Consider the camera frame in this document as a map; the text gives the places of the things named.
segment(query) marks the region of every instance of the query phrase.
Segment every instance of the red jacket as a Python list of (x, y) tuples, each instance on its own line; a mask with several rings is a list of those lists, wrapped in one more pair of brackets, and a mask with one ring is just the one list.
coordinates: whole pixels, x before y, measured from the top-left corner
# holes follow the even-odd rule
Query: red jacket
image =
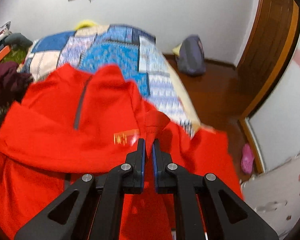
[(0, 129), (3, 231), (12, 239), (62, 193), (65, 173), (72, 174), (73, 182), (84, 173), (102, 174), (124, 163), (136, 144), (114, 144), (114, 134), (133, 129), (145, 138), (149, 161), (144, 192), (125, 196), (120, 239), (171, 239), (173, 198), (154, 192), (150, 158), (154, 138), (175, 163), (198, 175), (213, 172), (241, 196), (225, 133), (200, 129), (191, 140), (140, 96), (134, 82), (125, 82), (117, 66), (91, 75), (66, 64), (44, 82), (30, 85)]

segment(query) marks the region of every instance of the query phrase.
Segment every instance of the silver bolt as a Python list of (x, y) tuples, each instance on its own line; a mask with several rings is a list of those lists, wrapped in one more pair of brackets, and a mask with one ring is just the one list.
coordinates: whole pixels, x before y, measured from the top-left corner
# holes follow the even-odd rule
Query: silver bolt
[(216, 179), (216, 176), (213, 173), (208, 173), (206, 175), (206, 178), (207, 180), (214, 181)]
[(178, 168), (178, 165), (176, 165), (175, 163), (170, 163), (170, 164), (168, 164), (168, 169), (169, 169), (169, 170), (174, 171), (174, 170), (176, 170), (177, 168)]
[(127, 171), (131, 168), (131, 165), (129, 163), (124, 163), (121, 165), (121, 169), (124, 171)]
[(88, 181), (92, 180), (92, 175), (91, 174), (84, 174), (82, 176), (82, 180), (85, 181), (85, 182), (88, 182)]

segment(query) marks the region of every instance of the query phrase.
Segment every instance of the wooden trim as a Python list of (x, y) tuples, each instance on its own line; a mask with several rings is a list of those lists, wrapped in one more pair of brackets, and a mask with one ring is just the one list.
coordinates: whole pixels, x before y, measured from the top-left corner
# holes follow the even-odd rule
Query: wooden trim
[(246, 119), (239, 119), (239, 122), (240, 122), (240, 125), (243, 129), (243, 132), (244, 132), (245, 136), (247, 137), (247, 140), (248, 140), (248, 143), (250, 144), (251, 150), (252, 150), (252, 152), (255, 156), (254, 160), (255, 160), (255, 163), (256, 163), (257, 173), (258, 174), (263, 173), (263, 172), (265, 172), (265, 170), (264, 170), (263, 165), (262, 165), (262, 160), (260, 158), (260, 154), (259, 154), (259, 151), (257, 149), (256, 142), (253, 139), (253, 136), (251, 134), (251, 131), (250, 131), (249, 127), (247, 126), (247, 121), (246, 121)]
[(239, 61), (238, 65), (237, 65), (237, 69), (242, 66), (242, 64), (244, 62), (244, 59), (245, 59), (245, 57), (246, 57), (246, 55), (247, 55), (247, 53), (249, 51), (249, 48), (250, 48), (250, 45), (252, 43), (254, 34), (256, 33), (256, 30), (257, 30), (257, 27), (258, 27), (258, 23), (259, 23), (259, 19), (260, 19), (260, 15), (261, 15), (262, 3), (263, 3), (263, 0), (259, 0), (257, 12), (256, 12), (256, 17), (254, 18), (254, 23), (253, 23), (253, 26), (252, 26), (252, 29), (251, 29), (251, 32), (250, 32), (250, 36), (248, 38), (246, 47), (244, 48), (244, 51), (243, 51), (242, 56), (240, 58), (240, 61)]
[[(163, 55), (167, 60), (176, 60), (176, 56), (174, 54), (163, 54)], [(232, 63), (229, 63), (229, 62), (219, 61), (219, 60), (210, 59), (210, 58), (206, 58), (205, 62), (212, 63), (212, 64), (219, 65), (219, 66), (230, 67), (230, 68), (233, 68), (234, 70), (236, 69), (235, 65)]]
[(290, 52), (291, 46), (293, 45), (293, 42), (295, 40), (295, 35), (296, 35), (297, 28), (298, 28), (298, 23), (299, 23), (299, 13), (300, 13), (300, 11), (299, 11), (298, 5), (295, 3), (295, 1), (293, 1), (293, 12), (292, 12), (292, 19), (291, 19), (291, 24), (290, 24), (290, 28), (289, 28), (289, 33), (288, 33), (286, 42), (283, 46), (282, 52), (279, 56), (279, 59), (278, 59), (277, 63), (275, 64), (274, 69), (272, 70), (268, 79), (266, 80), (265, 84), (259, 91), (259, 93), (256, 95), (256, 97), (253, 99), (253, 101), (249, 104), (247, 109), (243, 112), (243, 114), (239, 118), (239, 122), (242, 126), (245, 136), (247, 137), (248, 142), (254, 153), (255, 163), (257, 166), (258, 173), (263, 173), (264, 169), (262, 168), (263, 165), (260, 160), (260, 155), (259, 155), (257, 146), (256, 146), (253, 136), (250, 132), (250, 129), (247, 126), (246, 118), (258, 106), (258, 104), (261, 102), (261, 100), (264, 98), (264, 96), (267, 95), (267, 93), (269, 92), (274, 81), (276, 80), (279, 73), (281, 72), (281, 70), (284, 66), (284, 63), (287, 60), (287, 56)]

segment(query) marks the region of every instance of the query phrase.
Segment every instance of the bedspread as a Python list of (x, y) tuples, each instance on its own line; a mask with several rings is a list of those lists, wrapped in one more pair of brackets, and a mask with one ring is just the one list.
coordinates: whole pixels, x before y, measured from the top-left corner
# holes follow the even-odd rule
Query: bedspread
[(169, 64), (151, 34), (128, 25), (96, 25), (54, 34), (34, 42), (21, 71), (31, 73), (37, 82), (64, 63), (90, 73), (104, 64), (117, 64), (125, 79), (137, 83), (144, 98), (194, 135), (173, 87)]

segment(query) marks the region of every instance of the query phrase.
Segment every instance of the orange box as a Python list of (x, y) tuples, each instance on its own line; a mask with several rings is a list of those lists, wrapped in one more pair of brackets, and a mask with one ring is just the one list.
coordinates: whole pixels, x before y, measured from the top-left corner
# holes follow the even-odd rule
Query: orange box
[(1, 51), (0, 51), (0, 61), (11, 51), (9, 46), (5, 46)]

